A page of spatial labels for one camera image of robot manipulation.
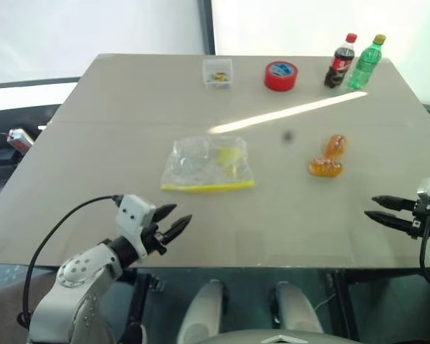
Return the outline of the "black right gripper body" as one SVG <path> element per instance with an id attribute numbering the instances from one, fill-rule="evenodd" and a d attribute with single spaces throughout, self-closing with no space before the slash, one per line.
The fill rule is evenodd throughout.
<path id="1" fill-rule="evenodd" d="M 412 211 L 413 224 L 411 226 L 411 237 L 423 238 L 426 228 L 429 229 L 430 238 L 430 198 L 419 199 Z"/>

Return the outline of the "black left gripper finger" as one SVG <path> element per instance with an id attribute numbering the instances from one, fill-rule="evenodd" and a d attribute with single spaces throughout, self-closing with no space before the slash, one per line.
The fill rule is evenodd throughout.
<path id="1" fill-rule="evenodd" d="M 163 234 L 163 244 L 169 244 L 176 237 L 178 237 L 183 230 L 188 226 L 192 219 L 192 215 L 186 215 L 181 217 L 179 220 L 171 225 L 171 228 Z"/>
<path id="2" fill-rule="evenodd" d="M 165 204 L 155 209 L 153 215 L 154 222 L 160 222 L 165 219 L 175 208 L 176 204 Z"/>

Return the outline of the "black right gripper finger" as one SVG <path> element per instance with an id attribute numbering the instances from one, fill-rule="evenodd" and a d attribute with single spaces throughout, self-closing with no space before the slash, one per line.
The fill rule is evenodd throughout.
<path id="1" fill-rule="evenodd" d="M 402 210 L 413 211 L 416 206 L 415 201 L 403 199 L 397 196 L 389 196 L 389 195 L 374 196 L 372 200 L 386 209 L 391 209 L 395 211 L 402 211 Z"/>
<path id="2" fill-rule="evenodd" d="M 393 214 L 382 211 L 364 211 L 364 214 L 375 222 L 396 229 L 408 234 L 413 232 L 413 223 L 404 219 L 400 219 Z"/>

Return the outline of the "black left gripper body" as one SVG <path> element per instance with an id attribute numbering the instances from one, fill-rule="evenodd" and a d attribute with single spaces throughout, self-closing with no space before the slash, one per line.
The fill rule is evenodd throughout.
<path id="1" fill-rule="evenodd" d="M 164 255 L 167 252 L 166 247 L 156 237 L 160 235 L 158 225 L 155 222 L 151 222 L 142 230 L 142 244 L 148 255 L 154 252 Z"/>

